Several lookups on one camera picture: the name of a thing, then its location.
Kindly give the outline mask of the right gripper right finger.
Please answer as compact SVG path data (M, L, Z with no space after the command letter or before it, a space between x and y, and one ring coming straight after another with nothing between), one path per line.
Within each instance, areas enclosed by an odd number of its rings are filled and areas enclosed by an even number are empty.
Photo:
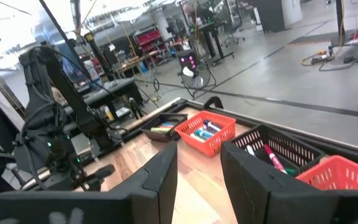
M334 223L337 197L222 143L221 165L238 223Z

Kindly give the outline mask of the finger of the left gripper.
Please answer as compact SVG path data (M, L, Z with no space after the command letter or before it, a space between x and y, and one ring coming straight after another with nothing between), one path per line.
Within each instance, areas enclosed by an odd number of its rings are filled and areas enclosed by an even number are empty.
M104 179L115 172L112 164L106 165L98 169L93 174L87 175L84 181L86 190L101 190Z

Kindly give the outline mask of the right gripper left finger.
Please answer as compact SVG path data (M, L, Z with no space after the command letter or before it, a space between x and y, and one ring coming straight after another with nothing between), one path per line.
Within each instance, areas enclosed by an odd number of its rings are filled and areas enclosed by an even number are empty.
M109 191L112 223L171 224L177 179L177 144L171 141Z

